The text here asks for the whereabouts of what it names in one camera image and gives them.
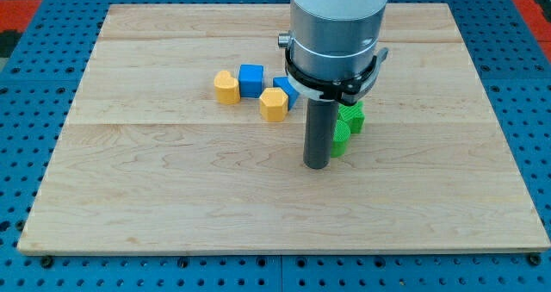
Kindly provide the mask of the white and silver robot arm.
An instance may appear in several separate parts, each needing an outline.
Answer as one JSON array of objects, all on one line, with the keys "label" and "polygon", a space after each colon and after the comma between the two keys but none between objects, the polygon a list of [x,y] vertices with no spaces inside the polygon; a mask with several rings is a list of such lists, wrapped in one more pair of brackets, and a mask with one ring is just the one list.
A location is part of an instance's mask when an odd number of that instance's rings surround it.
[{"label": "white and silver robot arm", "polygon": [[388,0],[291,0],[290,60],[325,81],[365,71],[374,56]]}]

